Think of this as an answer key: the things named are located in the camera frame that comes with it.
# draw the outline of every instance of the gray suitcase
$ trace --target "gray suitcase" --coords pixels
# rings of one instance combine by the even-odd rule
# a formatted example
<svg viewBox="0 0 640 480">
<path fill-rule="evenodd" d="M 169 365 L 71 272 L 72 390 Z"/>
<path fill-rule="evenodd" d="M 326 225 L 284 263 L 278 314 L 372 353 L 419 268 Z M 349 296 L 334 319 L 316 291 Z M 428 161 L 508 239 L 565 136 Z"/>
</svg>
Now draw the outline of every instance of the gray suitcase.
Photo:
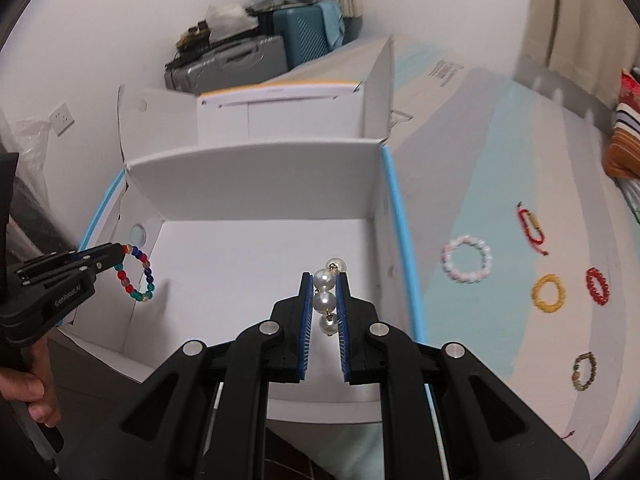
<svg viewBox="0 0 640 480">
<path fill-rule="evenodd" d="M 225 44 L 180 68 L 167 70 L 169 90 L 200 95 L 212 90 L 262 83 L 287 72 L 281 36 L 256 36 Z"/>
</svg>

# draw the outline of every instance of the floor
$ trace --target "floor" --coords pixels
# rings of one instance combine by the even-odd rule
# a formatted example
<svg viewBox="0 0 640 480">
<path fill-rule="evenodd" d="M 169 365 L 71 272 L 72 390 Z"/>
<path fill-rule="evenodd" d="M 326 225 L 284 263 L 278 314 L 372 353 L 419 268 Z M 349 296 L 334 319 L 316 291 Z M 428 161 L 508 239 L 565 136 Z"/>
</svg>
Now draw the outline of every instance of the floor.
<svg viewBox="0 0 640 480">
<path fill-rule="evenodd" d="M 65 447 L 58 464 L 65 461 L 78 444 L 95 430 L 116 407 L 131 398 L 138 384 L 114 372 L 98 359 L 68 348 L 72 344 L 49 341 L 51 365 L 62 410 L 60 431 Z M 333 476 L 308 456 L 267 430 L 264 480 L 333 480 Z"/>
</svg>

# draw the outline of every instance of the yellow beaded bracelet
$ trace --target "yellow beaded bracelet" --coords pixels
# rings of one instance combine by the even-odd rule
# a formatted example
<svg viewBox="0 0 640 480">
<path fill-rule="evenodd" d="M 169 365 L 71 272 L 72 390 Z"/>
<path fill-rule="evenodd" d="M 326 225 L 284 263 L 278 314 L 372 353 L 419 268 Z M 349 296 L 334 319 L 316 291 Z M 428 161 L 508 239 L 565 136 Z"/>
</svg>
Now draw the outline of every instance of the yellow beaded bracelet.
<svg viewBox="0 0 640 480">
<path fill-rule="evenodd" d="M 540 299 L 540 290 L 542 290 L 545 283 L 553 283 L 556 286 L 556 289 L 558 290 L 558 300 L 555 303 L 545 303 L 545 301 Z M 555 312 L 562 308 L 564 300 L 566 300 L 566 291 L 564 290 L 564 285 L 560 281 L 560 278 L 555 274 L 545 274 L 542 278 L 537 280 L 536 284 L 531 289 L 531 299 L 533 300 L 533 304 L 542 312 L 550 314 L 551 312 Z"/>
</svg>

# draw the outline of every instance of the curtain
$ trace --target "curtain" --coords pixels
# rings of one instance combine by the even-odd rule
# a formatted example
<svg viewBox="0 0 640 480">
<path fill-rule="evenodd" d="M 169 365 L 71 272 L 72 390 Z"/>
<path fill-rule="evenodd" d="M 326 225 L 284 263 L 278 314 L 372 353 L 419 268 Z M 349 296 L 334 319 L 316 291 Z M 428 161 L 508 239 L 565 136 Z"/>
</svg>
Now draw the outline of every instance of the curtain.
<svg viewBox="0 0 640 480">
<path fill-rule="evenodd" d="M 532 0 L 524 56 L 607 107 L 617 104 L 620 71 L 639 51 L 640 27 L 622 0 Z"/>
</svg>

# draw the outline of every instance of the pearl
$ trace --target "pearl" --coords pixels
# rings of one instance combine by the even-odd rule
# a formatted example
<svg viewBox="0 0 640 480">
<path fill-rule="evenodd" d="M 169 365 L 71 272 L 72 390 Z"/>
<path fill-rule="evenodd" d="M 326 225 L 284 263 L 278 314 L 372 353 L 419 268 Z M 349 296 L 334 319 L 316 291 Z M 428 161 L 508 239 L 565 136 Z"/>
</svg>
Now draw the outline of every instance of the pearl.
<svg viewBox="0 0 640 480">
<path fill-rule="evenodd" d="M 314 287 L 317 290 L 331 290 L 335 286 L 335 274 L 329 269 L 320 269 L 314 274 Z"/>
<path fill-rule="evenodd" d="M 326 263 L 326 268 L 329 269 L 332 273 L 338 274 L 340 272 L 347 272 L 347 264 L 344 260 L 340 258 L 331 258 Z"/>
<path fill-rule="evenodd" d="M 338 320 L 334 314 L 321 316 L 318 324 L 320 325 L 320 330 L 328 336 L 332 336 L 338 332 Z"/>
<path fill-rule="evenodd" d="M 311 304 L 314 309 L 321 314 L 324 314 L 327 311 L 333 312 L 337 303 L 335 296 L 327 290 L 320 290 L 319 292 L 316 292 L 311 300 Z"/>
</svg>

